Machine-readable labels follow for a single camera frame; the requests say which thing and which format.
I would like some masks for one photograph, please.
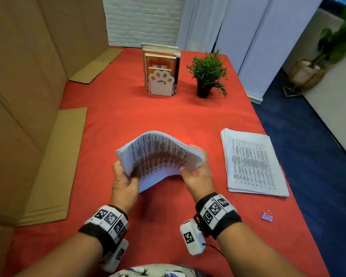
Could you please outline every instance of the black plant pot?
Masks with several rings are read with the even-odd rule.
[[[197,96],[200,98],[207,98],[212,86],[202,86],[199,82],[197,82]]]

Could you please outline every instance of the person's left hand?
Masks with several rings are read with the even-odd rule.
[[[134,206],[139,192],[140,173],[139,169],[132,172],[128,177],[121,166],[120,161],[113,163],[114,182],[110,205],[114,205],[127,215]]]

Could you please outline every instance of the forearm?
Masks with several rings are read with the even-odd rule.
[[[78,233],[17,277],[88,276],[101,257],[99,240]]]
[[[217,238],[235,276],[302,276],[244,223],[234,223]]]

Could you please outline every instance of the white brick wall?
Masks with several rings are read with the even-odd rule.
[[[175,45],[185,0],[103,0],[109,45]]]

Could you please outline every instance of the hand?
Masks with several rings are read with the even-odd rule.
[[[198,149],[204,154],[204,162],[193,173],[190,173],[185,167],[180,167],[179,172],[181,173],[181,176],[185,181],[192,198],[194,199],[195,203],[197,203],[204,196],[215,192],[215,190],[211,181],[211,172],[207,152],[196,145],[191,144],[190,147]]]
[[[119,160],[113,163],[113,171],[114,182],[110,205],[122,209],[128,215],[137,200],[141,174],[139,169],[135,169],[131,177],[128,177]]]

